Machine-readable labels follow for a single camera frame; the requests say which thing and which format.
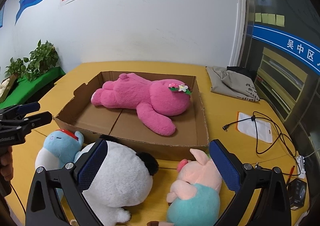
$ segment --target power strip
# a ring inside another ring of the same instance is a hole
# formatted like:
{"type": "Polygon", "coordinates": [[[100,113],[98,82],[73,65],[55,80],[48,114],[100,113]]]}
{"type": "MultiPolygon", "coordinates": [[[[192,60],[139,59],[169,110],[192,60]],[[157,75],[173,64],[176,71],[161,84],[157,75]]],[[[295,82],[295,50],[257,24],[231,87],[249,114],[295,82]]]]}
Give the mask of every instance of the power strip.
{"type": "Polygon", "coordinates": [[[306,171],[304,169],[304,157],[299,155],[296,157],[296,160],[297,160],[297,163],[298,163],[298,166],[299,166],[299,170],[297,170],[298,173],[300,173],[300,175],[298,175],[298,177],[300,179],[304,179],[306,177],[306,171]]]}

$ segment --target yellow table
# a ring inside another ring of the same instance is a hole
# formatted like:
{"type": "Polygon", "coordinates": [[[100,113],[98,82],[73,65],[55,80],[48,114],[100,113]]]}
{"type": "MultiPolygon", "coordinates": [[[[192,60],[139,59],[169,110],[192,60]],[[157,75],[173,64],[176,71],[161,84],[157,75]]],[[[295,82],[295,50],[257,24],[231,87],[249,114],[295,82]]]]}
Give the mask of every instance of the yellow table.
{"type": "MultiPolygon", "coordinates": [[[[218,138],[228,151],[237,155],[241,162],[255,164],[259,162],[261,166],[266,168],[273,168],[279,166],[284,173],[289,173],[291,167],[295,164],[294,160],[288,155],[287,150],[279,141],[275,143],[273,148],[262,155],[256,155],[255,145],[256,140],[250,136],[240,133],[235,126],[231,126],[228,132],[222,129],[222,126],[233,122],[237,119],[237,113],[243,112],[251,115],[253,111],[259,111],[266,114],[274,122],[276,122],[283,133],[286,133],[281,121],[274,113],[272,108],[265,101],[257,103],[247,102],[240,99],[235,99],[223,95],[218,95],[210,92],[210,79],[203,66],[179,64],[179,63],[164,63],[164,62],[93,62],[79,65],[74,70],[67,73],[64,77],[58,80],[55,87],[50,90],[40,101],[42,111],[50,111],[53,116],[57,115],[59,111],[70,101],[73,97],[73,91],[82,83],[88,83],[95,75],[101,71],[137,71],[137,72],[151,72],[162,74],[179,74],[191,75],[197,77],[197,83],[201,98],[205,108],[205,116],[207,120],[210,139],[218,138]]],[[[23,204],[26,204],[28,198],[29,187],[34,174],[34,161],[37,152],[42,147],[45,137],[52,131],[59,129],[57,124],[53,121],[51,124],[35,129],[35,131],[27,136],[27,143],[21,146],[14,147],[14,167],[15,177],[12,181],[16,188],[23,204]],[[18,167],[18,164],[24,164],[26,168],[18,167]],[[22,183],[22,179],[28,178],[28,183],[22,183]]],[[[273,140],[276,138],[273,129],[273,140]]],[[[269,144],[259,141],[258,151],[263,151],[269,144]]],[[[142,226],[146,225],[151,220],[165,220],[167,210],[167,203],[165,196],[170,188],[170,185],[175,181],[177,172],[175,170],[177,162],[159,160],[160,171],[154,177],[154,186],[148,196],[147,200],[141,205],[131,207],[129,210],[133,213],[132,219],[125,225],[142,226]]],[[[233,197],[233,192],[229,191],[225,184],[223,184],[220,192],[221,206],[220,214],[225,210],[233,197]]],[[[254,208],[255,202],[259,195],[256,190],[254,197],[240,223],[245,225],[254,208]]],[[[300,217],[300,215],[308,208],[308,195],[305,207],[302,209],[292,211],[292,224],[300,217]]],[[[9,196],[7,198],[9,205],[17,213],[18,217],[23,218],[21,214],[21,207],[15,201],[15,197],[9,196]]],[[[66,210],[67,217],[72,219],[72,214],[68,209],[65,200],[63,206],[66,210]]]]}

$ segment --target human hand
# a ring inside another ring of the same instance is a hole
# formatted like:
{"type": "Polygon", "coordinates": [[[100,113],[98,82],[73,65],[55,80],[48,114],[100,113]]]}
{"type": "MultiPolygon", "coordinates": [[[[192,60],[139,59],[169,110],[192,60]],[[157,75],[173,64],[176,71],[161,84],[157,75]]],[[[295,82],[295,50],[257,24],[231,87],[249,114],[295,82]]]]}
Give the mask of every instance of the human hand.
{"type": "Polygon", "coordinates": [[[0,156],[0,164],[1,164],[1,175],[4,177],[6,181],[11,181],[13,178],[13,166],[12,166],[12,147],[8,147],[7,153],[3,156],[0,156]]]}

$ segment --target pink plush toy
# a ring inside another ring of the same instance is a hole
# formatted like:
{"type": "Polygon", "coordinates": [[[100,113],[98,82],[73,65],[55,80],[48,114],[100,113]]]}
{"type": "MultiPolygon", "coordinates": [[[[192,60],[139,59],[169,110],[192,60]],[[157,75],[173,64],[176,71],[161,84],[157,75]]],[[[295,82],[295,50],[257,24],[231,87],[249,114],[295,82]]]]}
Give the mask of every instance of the pink plush toy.
{"type": "Polygon", "coordinates": [[[218,219],[222,177],[205,152],[190,149],[196,161],[182,160],[177,180],[170,187],[166,222],[147,226],[212,226],[218,219]]]}
{"type": "Polygon", "coordinates": [[[91,98],[95,106],[136,109],[139,119],[153,132],[170,136],[175,125],[167,116],[176,116],[189,107],[190,90],[175,79],[149,81],[134,73],[107,81],[91,98]]]}

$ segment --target blue plush toy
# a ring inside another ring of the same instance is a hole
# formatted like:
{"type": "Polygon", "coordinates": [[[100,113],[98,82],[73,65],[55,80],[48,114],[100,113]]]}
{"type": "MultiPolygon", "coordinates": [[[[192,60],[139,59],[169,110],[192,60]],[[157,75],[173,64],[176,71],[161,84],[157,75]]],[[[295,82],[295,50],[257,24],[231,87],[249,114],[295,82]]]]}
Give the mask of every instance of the blue plush toy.
{"type": "MultiPolygon", "coordinates": [[[[83,142],[84,137],[79,131],[74,134],[65,129],[52,132],[44,140],[43,148],[38,153],[36,169],[42,166],[46,170],[56,170],[74,162],[75,157],[80,154],[83,142]]],[[[63,192],[61,189],[57,192],[61,200],[63,192]]]]}

